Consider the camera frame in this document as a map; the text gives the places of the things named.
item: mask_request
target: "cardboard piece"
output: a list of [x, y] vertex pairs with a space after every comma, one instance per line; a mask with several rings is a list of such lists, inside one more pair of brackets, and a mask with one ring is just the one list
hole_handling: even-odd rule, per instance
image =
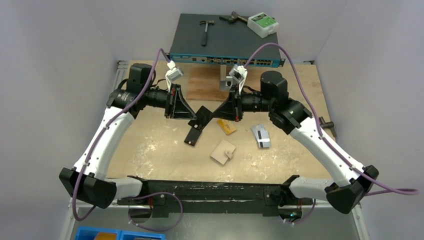
[[210, 156], [220, 164], [224, 165], [229, 159], [233, 158], [235, 150], [236, 146], [226, 140], [221, 140]]

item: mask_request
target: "blue bin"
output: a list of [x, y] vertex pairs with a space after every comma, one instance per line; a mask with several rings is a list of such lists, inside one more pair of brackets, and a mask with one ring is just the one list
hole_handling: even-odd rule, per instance
[[137, 231], [122, 231], [119, 240], [134, 240], [135, 238], [148, 238], [152, 240], [166, 240], [164, 234], [137, 232]]
[[134, 240], [135, 238], [148, 238], [152, 240], [167, 239], [164, 234], [80, 226], [76, 231], [75, 240], [94, 240], [98, 233], [116, 234], [116, 240]]
[[116, 240], [119, 240], [121, 232], [121, 230], [116, 229], [80, 226], [76, 232], [75, 240], [94, 240], [98, 233], [116, 234]]

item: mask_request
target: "black metal plate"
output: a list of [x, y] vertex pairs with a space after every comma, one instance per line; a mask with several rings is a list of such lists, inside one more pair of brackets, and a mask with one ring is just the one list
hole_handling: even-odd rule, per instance
[[196, 128], [190, 128], [190, 131], [188, 132], [187, 136], [184, 139], [184, 143], [195, 146], [200, 135], [202, 134], [201, 130], [197, 130]]
[[197, 119], [189, 121], [188, 125], [190, 125], [192, 128], [202, 131], [213, 118], [213, 113], [205, 106], [201, 106], [196, 112], [196, 117]]
[[191, 129], [184, 140], [184, 143], [193, 147], [196, 145], [200, 135], [202, 134], [202, 130], [214, 117], [214, 114], [205, 106], [201, 106], [196, 112], [196, 117], [196, 120], [191, 120], [188, 122], [188, 125], [191, 126]]

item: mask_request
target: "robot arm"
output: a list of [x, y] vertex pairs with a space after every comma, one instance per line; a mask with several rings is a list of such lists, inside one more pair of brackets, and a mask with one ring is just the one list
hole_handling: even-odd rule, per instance
[[[131, 107], [128, 112], [121, 114], [109, 127], [105, 127], [105, 124], [113, 116], [122, 111], [122, 109], [129, 105], [140, 93], [146, 83], [151, 67], [152, 66], [147, 64], [138, 63], [131, 66], [129, 78], [126, 80], [126, 89], [118, 88], [110, 94], [100, 126], [83, 155], [74, 164], [72, 169], [63, 168], [60, 172], [60, 181], [65, 186], [70, 196], [73, 195], [77, 176], [84, 165], [86, 165], [86, 168], [78, 188], [78, 195], [76, 197], [78, 200], [104, 209], [107, 208], [114, 199], [135, 197], [140, 194], [142, 182], [139, 179], [133, 177], [107, 179], [105, 177], [112, 156], [122, 136], [145, 106], [165, 109], [164, 116], [166, 118], [196, 119], [195, 112], [183, 98], [181, 86], [172, 83], [183, 74], [174, 64], [172, 68], [169, 67], [170, 70], [165, 76], [167, 79], [167, 90], [152, 88], [152, 85], [150, 85], [150, 88], [144, 93], [142, 98]], [[86, 164], [85, 160], [88, 151], [94, 143], [95, 138], [104, 128], [106, 128], [106, 131], [97, 142], [90, 156], [89, 163]]]
[[[247, 71], [243, 69], [242, 74], [238, 74], [239, 68], [243, 66], [234, 67], [230, 75], [234, 79], [238, 76], [246, 79]], [[364, 167], [322, 131], [323, 137], [349, 159], [353, 166], [349, 167], [336, 155], [318, 134], [315, 120], [309, 110], [299, 101], [289, 98], [287, 80], [279, 72], [267, 71], [261, 75], [260, 92], [246, 93], [240, 88], [243, 88], [242, 84], [230, 89], [227, 100], [213, 112], [213, 116], [238, 122], [243, 119], [244, 112], [269, 112], [272, 123], [305, 146], [332, 177], [307, 179], [294, 175], [282, 186], [285, 189], [285, 197], [325, 200], [339, 212], [348, 214], [373, 185], [353, 168], [373, 179], [377, 178], [378, 170], [372, 165]]]

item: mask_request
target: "wooden tabletop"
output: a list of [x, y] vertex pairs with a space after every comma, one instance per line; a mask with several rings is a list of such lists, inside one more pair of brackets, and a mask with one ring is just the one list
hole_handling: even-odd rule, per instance
[[[130, 66], [134, 63], [152, 62], [133, 60]], [[216, 68], [217, 72], [220, 70], [218, 65], [177, 63], [177, 66], [184, 71], [184, 76], [176, 81], [181, 85], [184, 96], [191, 69], [208, 66]], [[329, 121], [316, 66], [297, 64], [296, 69], [317, 114]], [[166, 62], [159, 61], [156, 66], [156, 80], [164, 78], [167, 70]], [[259, 72], [260, 76], [265, 71], [279, 71], [288, 81], [289, 96], [307, 106], [289, 64], [279, 68], [249, 67], [247, 70], [248, 78], [258, 76], [258, 73], [253, 74], [255, 72]], [[205, 75], [204, 80], [219, 84], [215, 75]], [[165, 89], [165, 81], [159, 86]], [[202, 105], [213, 112], [221, 104], [218, 101], [187, 102], [195, 112]], [[283, 183], [293, 174], [307, 178], [330, 177], [305, 147], [271, 123], [267, 112], [246, 112], [240, 122], [233, 123], [237, 130], [231, 135], [226, 135], [216, 123], [218, 119], [214, 118], [203, 130], [195, 147], [184, 143], [191, 128], [187, 124], [188, 120], [166, 119], [164, 112], [162, 108], [147, 106], [138, 114], [119, 143], [109, 166], [108, 178], [137, 175], [145, 179], [276, 184]], [[258, 148], [250, 129], [256, 124], [263, 124], [268, 130], [271, 148]], [[236, 146], [233, 158], [225, 165], [210, 157], [223, 139]]]

